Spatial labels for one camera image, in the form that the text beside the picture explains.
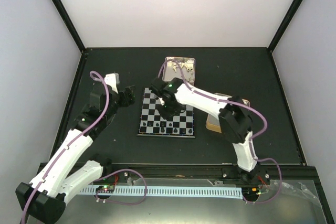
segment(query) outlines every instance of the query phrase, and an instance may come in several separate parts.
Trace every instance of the black tabletop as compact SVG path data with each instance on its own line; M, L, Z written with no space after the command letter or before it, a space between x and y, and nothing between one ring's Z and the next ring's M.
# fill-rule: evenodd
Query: black tabletop
M237 163L232 144L223 140L220 133L206 129L207 114L199 110L195 110L196 138L137 136L143 88L148 87L157 76L167 56L195 58L196 87L212 93L239 95L249 100L251 106L267 118L268 130L254 141L259 158L272 157L281 164L302 162L277 73L266 48L89 49L70 122L89 101L93 85L89 77L91 70L102 76L119 73L121 88L136 86L136 102L131 107L119 109L113 122L84 152L79 162L100 153L114 163ZM252 118L253 129L258 131L263 123L256 115Z

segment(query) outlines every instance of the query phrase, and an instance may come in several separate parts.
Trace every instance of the white wall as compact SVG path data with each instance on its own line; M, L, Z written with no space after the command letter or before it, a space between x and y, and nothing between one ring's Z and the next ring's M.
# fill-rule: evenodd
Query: white wall
M336 218L336 4L303 0L274 56L309 165Z
M267 47L293 0L62 0L87 47Z
M51 0L0 0L0 216L51 152L80 52Z

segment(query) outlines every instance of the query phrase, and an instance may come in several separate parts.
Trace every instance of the black frame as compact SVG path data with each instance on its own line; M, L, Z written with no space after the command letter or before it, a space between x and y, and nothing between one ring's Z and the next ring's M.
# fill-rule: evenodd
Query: black frame
M277 46L277 44L279 43L281 37L283 36L283 34L285 33L290 21L292 20L292 18L294 17L296 11L298 10L300 4L302 3L303 0L293 0L292 4L290 5L285 17L283 18L276 34L274 35L270 45L268 46L268 52L270 55L270 58L272 59L273 62L273 66L276 69L274 60L273 60L273 56L272 56L272 52L274 51L275 47ZM67 26L70 34L72 35L75 43L77 44L78 49L81 51L82 55L79 61L79 65L78 65L78 69L76 71L76 75L74 78L74 81L72 83L72 87L70 90L70 94L69 94L69 98L60 122L60 126L59 126L59 130L55 139L55 143L51 152L51 156L54 155L54 153L57 150L57 147L59 146L59 144L63 141L63 139L65 138L65 134L66 134L66 127L67 127L67 122L69 120L69 116L70 116L70 112L72 109L72 106L74 104L74 100L75 100L75 96L77 93L77 89L78 89L78 84L87 60L87 56L88 56L88 50L80 36L78 35L75 26L73 25L64 5L62 4L61 0L52 0L52 2L54 3L57 11L59 12L61 18L63 19L65 25ZM283 91L282 85L281 85L281 81L279 76L277 76L279 85L281 86L281 90L282 90L282 95L283 98L285 100L285 104L287 107L287 111L288 114L290 114L290 110L288 107L288 103L287 100L285 98L285 93ZM302 157L302 160L304 161L304 163L301 166L298 165L281 165L281 171L283 174L283 178L284 179L300 179L300 180L313 180L315 187L317 189L318 192L318 196L320 198L320 201L322 203L322 207L323 207L323 212L324 215L327 219L328 223L334 223L333 220L333 216L331 214L326 196L324 194L318 173L315 169L315 167L312 166L307 166L306 165L306 159L304 157L303 154L303 150L302 147L300 145L299 142L299 138L297 136L297 132L294 126L294 122L292 117L290 116L291 119L291 125L293 128L293 131L296 134L296 139L297 139L297 143L299 146L299 153ZM45 166L45 163L41 163L40 167L39 167L39 171ZM71 172L75 172L77 169L79 169L81 166L83 166L84 164L82 163L77 163L74 168L72 169ZM236 170L237 167L236 165L217 165L217 166L211 166L211 165L134 165L134 164L113 164L113 169L117 170L117 169L122 169L122 168L132 168L132 169L136 169L138 171L140 171L144 177L146 178L150 178L150 177L175 177L176 175L184 175L186 178L188 177L193 177L193 178L214 178L214 179L221 179L224 180L226 183L229 182L229 180L225 180L223 178L223 171L225 170L225 172L230 172L230 170ZM278 171L276 169L275 166L272 165L263 165L262 166L263 169L267 170L267 173L270 175L271 178L279 178L278 175Z

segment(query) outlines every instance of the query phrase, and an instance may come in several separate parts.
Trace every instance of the checkered board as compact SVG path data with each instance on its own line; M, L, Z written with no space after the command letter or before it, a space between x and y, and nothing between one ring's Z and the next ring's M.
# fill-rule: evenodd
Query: checkered board
M160 101L156 99L156 95L145 88L138 135L195 137L193 107L187 105L183 113L174 116L172 121L167 121L156 109L158 105Z

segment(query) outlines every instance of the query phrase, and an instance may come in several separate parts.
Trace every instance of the robotic arm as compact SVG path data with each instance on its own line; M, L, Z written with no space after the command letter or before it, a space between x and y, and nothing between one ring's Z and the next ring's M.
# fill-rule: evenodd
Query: robotic arm
M107 96L103 86L95 85L90 94L90 103L75 119L61 147L49 163L29 184L21 183L16 188L22 210L33 191L36 191L27 213L45 224L55 223L63 214L67 203L77 193L94 180L112 172L111 160L95 155L81 169L67 177L83 152L112 122L118 108L134 103L134 87L127 87L124 91L118 92L119 75L117 73L106 75L104 80L110 94L109 106L104 117L84 135L73 141L97 120L106 104Z
M253 143L249 141L252 136L252 120L249 111L237 105L219 102L219 100L228 100L244 104L241 98L225 98L194 86L190 88L179 78L174 78L170 82L155 78L150 90L158 96L161 103L158 111L166 120L179 115L185 110L185 105L198 108L218 119L224 139L233 144L238 167L248 173L255 168L257 156L252 156L250 151L251 148L254 152Z

